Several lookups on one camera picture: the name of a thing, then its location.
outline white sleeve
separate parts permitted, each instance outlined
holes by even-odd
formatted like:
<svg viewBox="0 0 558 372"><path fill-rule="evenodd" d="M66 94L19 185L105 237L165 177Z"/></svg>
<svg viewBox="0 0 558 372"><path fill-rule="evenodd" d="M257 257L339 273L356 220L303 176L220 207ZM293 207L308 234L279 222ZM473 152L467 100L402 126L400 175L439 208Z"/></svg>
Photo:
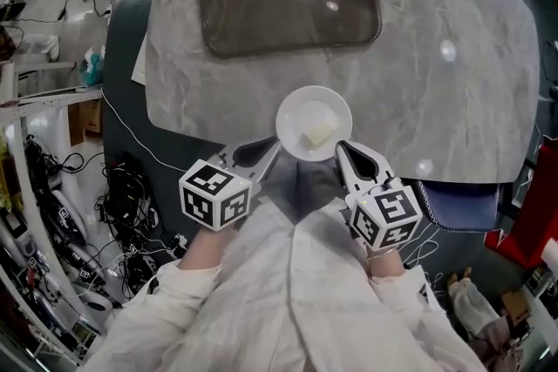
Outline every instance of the white sleeve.
<svg viewBox="0 0 558 372"><path fill-rule="evenodd" d="M157 272L159 286L147 294L149 281L119 313L84 372L156 370L163 354L180 336L213 292L221 266L179 270L176 262Z"/></svg>
<svg viewBox="0 0 558 372"><path fill-rule="evenodd" d="M397 278L372 277L370 284L379 300L401 319L443 370L486 371L477 355L453 330L421 266Z"/></svg>

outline white bowl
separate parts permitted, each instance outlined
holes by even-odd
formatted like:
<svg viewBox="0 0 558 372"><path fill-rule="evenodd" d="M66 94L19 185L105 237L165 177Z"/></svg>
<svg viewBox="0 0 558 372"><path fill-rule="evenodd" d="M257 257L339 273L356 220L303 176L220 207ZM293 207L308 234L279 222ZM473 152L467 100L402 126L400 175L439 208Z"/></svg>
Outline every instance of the white bowl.
<svg viewBox="0 0 558 372"><path fill-rule="evenodd" d="M320 145L313 146L304 129L335 120L337 127ZM326 87L309 85L293 91L277 111L277 137L293 157L304 161L324 161L335 154L338 141L350 139L352 116L343 97Z"/></svg>

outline person's arm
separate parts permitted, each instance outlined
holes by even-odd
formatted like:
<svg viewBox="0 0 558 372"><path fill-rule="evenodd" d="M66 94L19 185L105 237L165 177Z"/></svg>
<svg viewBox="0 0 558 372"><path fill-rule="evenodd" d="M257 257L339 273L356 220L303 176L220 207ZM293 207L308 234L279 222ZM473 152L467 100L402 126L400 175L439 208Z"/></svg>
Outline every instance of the person's arm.
<svg viewBox="0 0 558 372"><path fill-rule="evenodd" d="M159 286L153 294L147 294L146 284L125 304L84 372L116 372L131 365L136 371L156 370L213 292L233 231L200 229L180 262L159 269Z"/></svg>
<svg viewBox="0 0 558 372"><path fill-rule="evenodd" d="M443 370L485 371L477 355L453 330L420 265L405 270L397 250L372 258L369 253L369 273L379 300Z"/></svg>

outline gray marble tabletop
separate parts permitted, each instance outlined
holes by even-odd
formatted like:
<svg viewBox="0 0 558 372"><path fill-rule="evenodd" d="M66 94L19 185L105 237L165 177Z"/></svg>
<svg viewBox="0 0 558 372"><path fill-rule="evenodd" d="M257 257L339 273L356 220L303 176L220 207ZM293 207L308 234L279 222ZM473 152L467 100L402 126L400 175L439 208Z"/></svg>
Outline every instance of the gray marble tabletop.
<svg viewBox="0 0 558 372"><path fill-rule="evenodd" d="M365 47L218 59L198 0L153 0L146 44L151 121L223 144L275 132L279 104L305 85L341 94L352 138L400 177L514 180L539 90L534 19L521 0L380 0Z"/></svg>

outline red object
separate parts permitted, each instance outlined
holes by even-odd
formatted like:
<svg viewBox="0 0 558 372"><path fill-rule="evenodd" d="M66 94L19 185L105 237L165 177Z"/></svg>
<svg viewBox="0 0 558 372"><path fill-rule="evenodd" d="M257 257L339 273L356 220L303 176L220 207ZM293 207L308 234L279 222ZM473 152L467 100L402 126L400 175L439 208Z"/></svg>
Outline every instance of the red object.
<svg viewBox="0 0 558 372"><path fill-rule="evenodd" d="M487 233L485 247L532 268L542 263L549 239L558 240L558 141L545 139L512 231L507 236L501 230Z"/></svg>

